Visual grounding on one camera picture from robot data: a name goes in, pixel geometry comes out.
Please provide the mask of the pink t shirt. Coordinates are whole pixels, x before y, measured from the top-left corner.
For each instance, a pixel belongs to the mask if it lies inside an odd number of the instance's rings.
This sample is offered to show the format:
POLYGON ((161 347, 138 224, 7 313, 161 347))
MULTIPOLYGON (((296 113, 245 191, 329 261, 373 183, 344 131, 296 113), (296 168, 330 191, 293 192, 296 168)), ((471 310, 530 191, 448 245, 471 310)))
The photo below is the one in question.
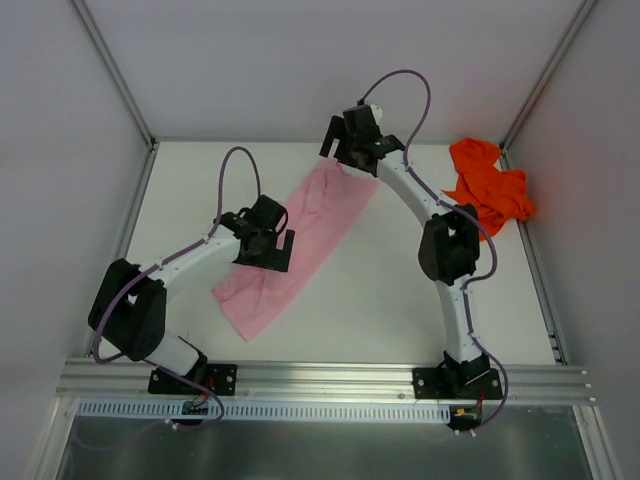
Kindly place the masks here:
POLYGON ((289 196, 288 227, 295 233, 286 272, 238 266, 212 293, 241 337, 250 342, 302 292, 372 199, 377 181, 320 161, 289 196))

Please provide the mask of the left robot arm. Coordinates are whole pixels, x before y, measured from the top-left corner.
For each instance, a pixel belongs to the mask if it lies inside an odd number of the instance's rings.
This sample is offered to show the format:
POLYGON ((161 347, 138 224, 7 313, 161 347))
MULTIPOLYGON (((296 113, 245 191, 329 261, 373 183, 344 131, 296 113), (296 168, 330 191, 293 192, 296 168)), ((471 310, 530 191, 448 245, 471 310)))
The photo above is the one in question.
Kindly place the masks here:
POLYGON ((88 316, 94 360, 106 364, 126 357, 149 363, 185 393, 208 387, 208 359, 167 331, 167 305, 218 265, 287 271, 295 238, 288 220, 284 205, 260 195, 251 207, 218 214, 208 232, 173 254, 146 265, 124 258, 112 262, 88 316))

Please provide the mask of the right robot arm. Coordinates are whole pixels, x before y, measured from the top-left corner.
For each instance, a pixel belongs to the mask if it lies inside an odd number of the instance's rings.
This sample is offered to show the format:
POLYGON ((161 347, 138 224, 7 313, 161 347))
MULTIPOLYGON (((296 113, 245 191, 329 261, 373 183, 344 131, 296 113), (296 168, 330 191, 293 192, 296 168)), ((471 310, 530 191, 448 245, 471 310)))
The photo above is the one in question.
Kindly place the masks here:
POLYGON ((363 102, 332 116, 320 155, 368 173, 391 188, 422 227, 418 263, 435 282, 446 332, 441 364, 414 371, 418 398, 473 399, 486 388, 491 372, 488 355, 477 345, 474 310, 467 282, 479 259, 479 232, 470 205, 451 206, 428 187, 410 165, 408 147, 394 135, 383 135, 374 107, 363 102))

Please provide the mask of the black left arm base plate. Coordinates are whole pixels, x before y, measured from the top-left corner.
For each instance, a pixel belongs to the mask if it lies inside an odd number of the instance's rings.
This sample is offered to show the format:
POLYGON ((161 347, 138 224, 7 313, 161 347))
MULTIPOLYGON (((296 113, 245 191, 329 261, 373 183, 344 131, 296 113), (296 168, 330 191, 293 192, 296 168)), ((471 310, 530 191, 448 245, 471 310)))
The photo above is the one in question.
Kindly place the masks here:
POLYGON ((207 363, 199 361, 188 372, 185 378, 179 380, 164 371, 155 368, 150 375, 147 391, 155 395, 200 395, 203 391, 192 386, 192 383, 206 387, 217 396, 234 396, 238 366, 228 363, 207 363))

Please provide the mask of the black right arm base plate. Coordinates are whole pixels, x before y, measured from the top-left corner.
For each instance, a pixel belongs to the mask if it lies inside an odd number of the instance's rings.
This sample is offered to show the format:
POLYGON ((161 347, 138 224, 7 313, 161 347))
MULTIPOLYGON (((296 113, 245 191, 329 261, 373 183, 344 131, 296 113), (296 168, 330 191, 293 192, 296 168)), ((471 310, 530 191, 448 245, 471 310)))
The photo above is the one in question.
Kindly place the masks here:
POLYGON ((465 381, 449 368, 414 368, 411 372, 414 397, 419 400, 500 400, 503 388, 499 372, 490 369, 477 379, 465 381))

